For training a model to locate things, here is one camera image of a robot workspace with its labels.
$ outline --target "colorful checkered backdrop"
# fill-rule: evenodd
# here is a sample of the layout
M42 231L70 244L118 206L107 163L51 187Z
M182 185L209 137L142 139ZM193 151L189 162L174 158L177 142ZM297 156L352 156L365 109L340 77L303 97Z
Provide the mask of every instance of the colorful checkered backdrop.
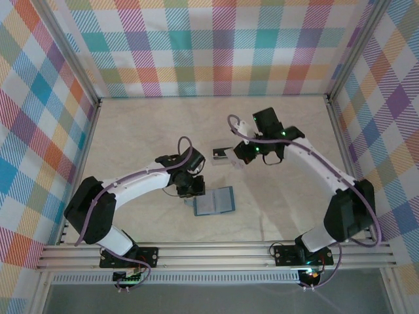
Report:
M0 313L54 241L93 106L29 0L0 0Z
M393 0L338 96L359 177L419 313L419 0Z
M153 97L324 94L374 0L49 3L99 94Z

